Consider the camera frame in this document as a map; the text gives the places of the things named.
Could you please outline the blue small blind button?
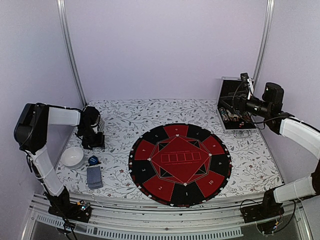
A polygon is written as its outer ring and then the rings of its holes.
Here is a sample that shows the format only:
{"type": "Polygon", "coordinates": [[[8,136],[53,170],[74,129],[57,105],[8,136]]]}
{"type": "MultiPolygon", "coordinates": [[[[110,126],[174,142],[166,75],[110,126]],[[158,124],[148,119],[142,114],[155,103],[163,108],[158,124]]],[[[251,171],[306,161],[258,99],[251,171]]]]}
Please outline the blue small blind button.
{"type": "Polygon", "coordinates": [[[93,155],[88,159],[88,164],[90,166],[95,166],[95,165],[99,164],[99,160],[96,156],[93,155]]]}

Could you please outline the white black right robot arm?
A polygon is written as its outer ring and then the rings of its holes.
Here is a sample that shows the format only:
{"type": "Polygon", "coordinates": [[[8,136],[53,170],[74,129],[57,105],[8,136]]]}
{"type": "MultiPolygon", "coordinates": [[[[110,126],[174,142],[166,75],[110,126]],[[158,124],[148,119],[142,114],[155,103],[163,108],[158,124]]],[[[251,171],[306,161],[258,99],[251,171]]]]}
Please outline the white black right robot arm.
{"type": "MultiPolygon", "coordinates": [[[[263,123],[275,134],[291,140],[298,146],[320,159],[320,131],[307,124],[293,114],[284,112],[284,89],[272,82],[265,84],[262,98],[253,95],[252,85],[242,82],[238,88],[245,90],[229,93],[232,110],[239,115],[247,112],[263,118],[263,123]]],[[[309,175],[286,183],[282,186],[267,190],[263,195],[258,213],[262,218],[277,214],[284,202],[309,199],[320,194],[320,167],[309,175]]]]}

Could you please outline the striped grey ceramic cup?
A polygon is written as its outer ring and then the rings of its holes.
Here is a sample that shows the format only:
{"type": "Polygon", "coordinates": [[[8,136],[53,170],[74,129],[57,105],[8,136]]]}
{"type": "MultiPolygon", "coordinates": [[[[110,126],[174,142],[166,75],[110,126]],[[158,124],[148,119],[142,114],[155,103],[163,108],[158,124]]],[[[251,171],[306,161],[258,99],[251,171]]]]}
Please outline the striped grey ceramic cup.
{"type": "Polygon", "coordinates": [[[99,120],[98,125],[97,125],[97,131],[98,131],[98,132],[101,132],[101,133],[104,133],[104,129],[105,129],[105,122],[104,122],[104,120],[101,118],[101,119],[99,120]]]}

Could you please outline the boxed card deck in case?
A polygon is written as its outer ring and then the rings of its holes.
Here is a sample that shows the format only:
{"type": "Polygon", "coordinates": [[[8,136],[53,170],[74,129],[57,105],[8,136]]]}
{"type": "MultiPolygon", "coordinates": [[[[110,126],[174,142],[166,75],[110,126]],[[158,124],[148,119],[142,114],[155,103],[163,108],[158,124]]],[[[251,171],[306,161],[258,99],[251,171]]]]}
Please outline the boxed card deck in case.
{"type": "Polygon", "coordinates": [[[231,122],[239,122],[241,118],[236,114],[227,114],[231,122]]]}

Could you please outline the right poker chip row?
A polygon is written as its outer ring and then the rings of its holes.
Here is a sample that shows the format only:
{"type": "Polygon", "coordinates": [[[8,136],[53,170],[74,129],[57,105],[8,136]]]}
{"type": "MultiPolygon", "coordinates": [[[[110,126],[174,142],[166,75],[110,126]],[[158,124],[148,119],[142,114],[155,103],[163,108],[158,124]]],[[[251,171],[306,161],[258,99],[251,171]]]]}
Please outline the right poker chip row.
{"type": "Polygon", "coordinates": [[[251,117],[250,117],[250,114],[247,113],[247,112],[244,112],[244,113],[242,114],[242,118],[243,118],[247,123],[251,123],[251,122],[252,122],[251,117]]]}

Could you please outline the poker chip row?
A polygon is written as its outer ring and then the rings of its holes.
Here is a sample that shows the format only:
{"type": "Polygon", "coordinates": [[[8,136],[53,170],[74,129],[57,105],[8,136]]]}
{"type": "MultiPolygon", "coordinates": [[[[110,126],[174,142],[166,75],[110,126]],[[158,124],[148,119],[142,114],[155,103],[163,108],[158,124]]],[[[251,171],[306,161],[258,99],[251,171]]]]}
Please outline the poker chip row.
{"type": "Polygon", "coordinates": [[[250,114],[247,113],[247,112],[244,112],[244,113],[242,114],[242,118],[243,118],[247,123],[251,123],[251,122],[252,122],[251,117],[250,117],[250,114]]]}
{"type": "Polygon", "coordinates": [[[221,116],[221,119],[224,123],[228,123],[230,122],[230,119],[229,119],[229,116],[228,116],[228,113],[226,111],[226,109],[224,107],[221,107],[218,109],[219,111],[219,114],[221,116]]]}

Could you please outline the left poker chip row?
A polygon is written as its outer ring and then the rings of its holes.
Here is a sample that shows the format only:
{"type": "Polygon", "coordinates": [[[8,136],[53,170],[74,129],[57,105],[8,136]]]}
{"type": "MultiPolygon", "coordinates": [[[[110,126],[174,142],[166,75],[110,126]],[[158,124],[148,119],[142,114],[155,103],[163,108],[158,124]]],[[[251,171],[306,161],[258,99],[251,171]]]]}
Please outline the left poker chip row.
{"type": "Polygon", "coordinates": [[[219,111],[219,114],[221,116],[221,119],[224,123],[228,123],[230,122],[230,119],[229,119],[229,116],[228,116],[228,113],[226,111],[226,109],[224,107],[221,107],[218,109],[219,111]]]}

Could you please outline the white bowl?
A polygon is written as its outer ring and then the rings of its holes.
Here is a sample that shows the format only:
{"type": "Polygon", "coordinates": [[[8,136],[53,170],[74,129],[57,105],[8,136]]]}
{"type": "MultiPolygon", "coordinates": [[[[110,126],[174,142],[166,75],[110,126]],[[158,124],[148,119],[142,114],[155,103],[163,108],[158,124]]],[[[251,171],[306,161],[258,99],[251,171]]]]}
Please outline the white bowl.
{"type": "Polygon", "coordinates": [[[84,151],[78,147],[73,146],[67,148],[61,155],[61,163],[70,169],[77,169],[84,160],[84,151]]]}

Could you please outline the blue playing card deck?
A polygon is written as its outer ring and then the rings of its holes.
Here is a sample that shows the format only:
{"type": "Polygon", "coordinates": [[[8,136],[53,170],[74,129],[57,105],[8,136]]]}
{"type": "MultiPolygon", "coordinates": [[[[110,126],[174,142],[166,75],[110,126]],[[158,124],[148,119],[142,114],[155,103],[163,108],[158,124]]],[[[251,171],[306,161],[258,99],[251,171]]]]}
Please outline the blue playing card deck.
{"type": "Polygon", "coordinates": [[[99,166],[88,167],[87,173],[87,185],[91,190],[99,189],[103,187],[101,168],[99,166]]]}

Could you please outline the round red black poker mat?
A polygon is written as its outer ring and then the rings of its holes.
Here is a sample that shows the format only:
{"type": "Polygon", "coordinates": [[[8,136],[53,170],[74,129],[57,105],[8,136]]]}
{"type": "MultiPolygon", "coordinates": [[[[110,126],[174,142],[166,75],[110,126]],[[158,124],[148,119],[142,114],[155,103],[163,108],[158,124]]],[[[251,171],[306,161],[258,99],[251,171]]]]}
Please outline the round red black poker mat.
{"type": "Polygon", "coordinates": [[[148,198],[170,207],[191,207],[215,198],[227,185],[232,159],[211,131],[173,123],[145,132],[132,146],[128,171],[148,198]]]}

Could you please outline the front aluminium rail frame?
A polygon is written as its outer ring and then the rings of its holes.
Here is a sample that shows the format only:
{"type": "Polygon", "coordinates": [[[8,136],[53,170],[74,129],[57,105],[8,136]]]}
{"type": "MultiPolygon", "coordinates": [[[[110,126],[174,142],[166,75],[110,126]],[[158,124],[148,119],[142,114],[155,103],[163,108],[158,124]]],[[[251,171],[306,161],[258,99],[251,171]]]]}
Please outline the front aluminium rail frame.
{"type": "Polygon", "coordinates": [[[34,194],[29,205],[23,240],[313,240],[302,204],[286,202],[274,233],[260,232],[272,218],[245,222],[242,210],[262,201],[262,194],[218,197],[192,207],[173,207],[150,199],[127,199],[71,193],[70,200],[91,204],[89,221],[64,226],[62,218],[49,214],[50,203],[34,194]]]}

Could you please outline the right aluminium frame post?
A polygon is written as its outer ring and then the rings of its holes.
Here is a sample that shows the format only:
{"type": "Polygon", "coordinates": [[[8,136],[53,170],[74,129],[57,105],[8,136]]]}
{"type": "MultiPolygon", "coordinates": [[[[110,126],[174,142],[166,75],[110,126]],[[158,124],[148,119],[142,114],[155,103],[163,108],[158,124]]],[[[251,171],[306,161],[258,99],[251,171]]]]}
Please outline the right aluminium frame post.
{"type": "Polygon", "coordinates": [[[272,27],[274,8],[275,8],[275,0],[267,0],[260,47],[258,51],[255,68],[253,71],[253,79],[254,79],[255,85],[258,84],[260,73],[262,70],[263,62],[264,62],[267,43],[268,43],[268,39],[269,39],[271,27],[272,27]]]}

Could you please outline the aluminium frame post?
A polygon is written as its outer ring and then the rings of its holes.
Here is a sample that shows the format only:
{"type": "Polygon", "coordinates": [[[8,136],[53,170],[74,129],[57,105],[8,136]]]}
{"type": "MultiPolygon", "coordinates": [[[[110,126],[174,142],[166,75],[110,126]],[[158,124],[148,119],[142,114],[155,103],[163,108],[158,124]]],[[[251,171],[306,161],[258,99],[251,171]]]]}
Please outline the aluminium frame post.
{"type": "Polygon", "coordinates": [[[75,88],[76,88],[76,91],[77,91],[77,94],[79,96],[79,99],[80,99],[82,106],[86,106],[87,99],[86,99],[85,91],[84,91],[82,83],[81,83],[79,71],[77,68],[76,58],[75,58],[74,51],[73,51],[72,40],[71,40],[71,35],[70,35],[70,30],[69,30],[69,25],[68,25],[66,4],[65,4],[64,0],[57,0],[56,3],[57,3],[57,10],[58,10],[58,16],[59,16],[62,36],[64,39],[66,53],[67,53],[68,61],[70,64],[75,88]]]}
{"type": "Polygon", "coordinates": [[[255,68],[253,71],[253,79],[254,79],[255,85],[258,84],[260,73],[262,70],[263,62],[264,62],[267,43],[268,43],[268,39],[269,39],[271,27],[272,27],[274,8],[275,8],[275,0],[267,0],[260,47],[258,51],[255,68]]]}

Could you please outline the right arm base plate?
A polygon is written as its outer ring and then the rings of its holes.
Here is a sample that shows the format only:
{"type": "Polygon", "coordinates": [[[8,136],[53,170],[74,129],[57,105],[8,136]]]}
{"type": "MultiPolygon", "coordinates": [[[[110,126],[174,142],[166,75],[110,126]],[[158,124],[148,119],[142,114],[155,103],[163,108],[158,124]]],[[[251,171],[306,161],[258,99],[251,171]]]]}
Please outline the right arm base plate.
{"type": "Polygon", "coordinates": [[[269,218],[277,217],[284,214],[282,203],[276,203],[274,200],[263,200],[262,203],[257,203],[251,199],[246,199],[243,202],[253,202],[252,205],[240,205],[240,212],[245,223],[251,223],[269,218]]]}

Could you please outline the left aluminium frame post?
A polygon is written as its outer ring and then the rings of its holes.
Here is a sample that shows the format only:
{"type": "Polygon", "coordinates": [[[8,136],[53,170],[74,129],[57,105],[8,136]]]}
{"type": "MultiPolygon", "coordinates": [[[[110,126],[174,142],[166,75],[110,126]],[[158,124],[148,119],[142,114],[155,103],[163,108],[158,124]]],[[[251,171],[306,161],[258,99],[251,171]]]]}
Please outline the left aluminium frame post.
{"type": "Polygon", "coordinates": [[[80,99],[82,106],[86,106],[87,99],[86,99],[85,91],[84,91],[82,83],[81,83],[79,71],[77,68],[76,58],[75,58],[74,51],[73,51],[72,40],[71,40],[71,35],[70,35],[70,30],[69,30],[69,25],[68,25],[66,4],[65,4],[64,0],[57,0],[56,3],[57,3],[57,10],[58,10],[58,16],[59,16],[62,36],[64,39],[66,53],[67,53],[68,61],[70,64],[75,88],[76,88],[76,91],[77,91],[77,94],[79,96],[79,99],[80,99]]]}

